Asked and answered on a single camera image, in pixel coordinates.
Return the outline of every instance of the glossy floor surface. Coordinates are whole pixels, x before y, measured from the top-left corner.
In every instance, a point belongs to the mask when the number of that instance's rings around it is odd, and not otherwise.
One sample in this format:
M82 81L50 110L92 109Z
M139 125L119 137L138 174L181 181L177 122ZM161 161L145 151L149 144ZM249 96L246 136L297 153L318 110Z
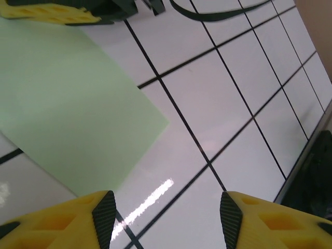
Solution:
M225 248L222 191L273 201L332 85L293 0L206 24L168 0L157 17L136 2L127 22L82 28L170 121L115 190L110 246ZM260 0L176 2L214 12ZM0 137L0 223L75 197L16 149Z

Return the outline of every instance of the black strap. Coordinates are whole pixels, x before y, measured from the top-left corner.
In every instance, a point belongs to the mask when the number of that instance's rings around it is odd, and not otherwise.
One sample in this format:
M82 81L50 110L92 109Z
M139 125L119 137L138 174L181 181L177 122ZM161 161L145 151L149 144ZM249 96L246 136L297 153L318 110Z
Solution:
M243 8L243 9L235 9L235 10L217 12L217 13L202 13L202 14L196 13L196 12L191 12L189 10L184 9L181 6L179 6L177 3L175 3L174 0L170 0L170 2L171 2L171 5L173 6L173 8L177 12L179 12L180 14L182 14L183 16L185 16L187 18L190 18L195 21L201 21L201 22L217 22L217 21L226 20L226 19L229 19L232 17L236 17L236 16L244 14L248 11L257 9L257 8L263 6L264 4L267 4L268 2L270 2L270 0L267 0L265 2L262 2L260 4L254 5L254 6Z

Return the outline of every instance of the green paper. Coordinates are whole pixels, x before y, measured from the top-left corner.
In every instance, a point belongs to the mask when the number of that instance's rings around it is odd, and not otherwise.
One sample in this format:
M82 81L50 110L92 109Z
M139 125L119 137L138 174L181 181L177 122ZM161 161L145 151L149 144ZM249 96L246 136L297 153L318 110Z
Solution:
M0 18L0 30L2 132L78 196L116 190L166 119L78 28Z

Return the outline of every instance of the floor tile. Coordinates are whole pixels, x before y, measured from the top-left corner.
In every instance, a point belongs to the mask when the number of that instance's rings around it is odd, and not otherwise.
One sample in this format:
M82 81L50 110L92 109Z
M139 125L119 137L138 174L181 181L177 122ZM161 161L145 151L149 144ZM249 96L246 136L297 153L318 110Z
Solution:
M293 0L274 0L273 3L278 13L295 6Z
M295 8L285 14L282 14L280 17L287 30L290 40L295 47L295 50L303 63L312 53L315 52L315 47L301 19L301 16Z
M140 239L143 248L226 248L221 196L220 185L207 169Z
M193 11L189 0L176 3ZM142 1L136 1L138 14L129 19L157 71L162 73L213 47L200 22L190 20L164 1L166 12L154 16Z
M275 18L267 22L256 29L256 34L281 84L284 84L301 67L301 63L281 21Z
M271 100L256 120L287 177L307 139L283 91Z
M0 165L0 224L74 198L25 154Z
M170 124L115 191L117 208L135 234L206 164L161 85L143 92Z
M251 117L216 52L163 80L209 158Z
M192 0L199 13L212 13L240 9L238 1L220 1L220 0ZM206 22L207 30L211 34L213 41L218 45L245 30L250 29L250 25L245 15L240 15L228 20L219 22Z
M280 84L254 32L237 38L219 50L251 111L255 113Z
M262 0L240 0L243 7L249 7L260 4ZM247 12L247 16L252 26L258 25L265 20L276 16L272 3L265 4L258 9Z
M324 112L304 70L301 69L284 89L307 137L310 137Z
M2 135L0 131L0 157L3 157L15 149L17 149L17 147L11 141L9 141L8 138Z
M126 245L130 243L129 236L125 233L122 228L122 225L115 220L114 228L112 232L112 238L110 240L109 248L110 249L123 249Z
M323 108L326 109L332 98L332 84L317 53L304 65L304 68Z
M136 85L155 77L125 23L83 26L81 29L119 64Z
M228 191L273 201L284 183L275 160L252 121L213 162Z

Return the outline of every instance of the yellow robot part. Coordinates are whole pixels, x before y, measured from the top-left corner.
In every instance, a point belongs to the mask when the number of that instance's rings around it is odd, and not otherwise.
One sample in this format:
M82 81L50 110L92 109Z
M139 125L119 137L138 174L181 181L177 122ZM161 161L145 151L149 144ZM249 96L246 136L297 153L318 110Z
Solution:
M332 222L242 193L223 193L220 217L227 249L332 248Z
M29 18L32 21L57 24L95 23L101 20L86 9L58 4L36 4L9 6L6 0L0 0L0 16L7 19Z
M26 214L2 225L13 226L13 230L3 237L0 232L0 248L109 248L115 211L113 192L99 191Z

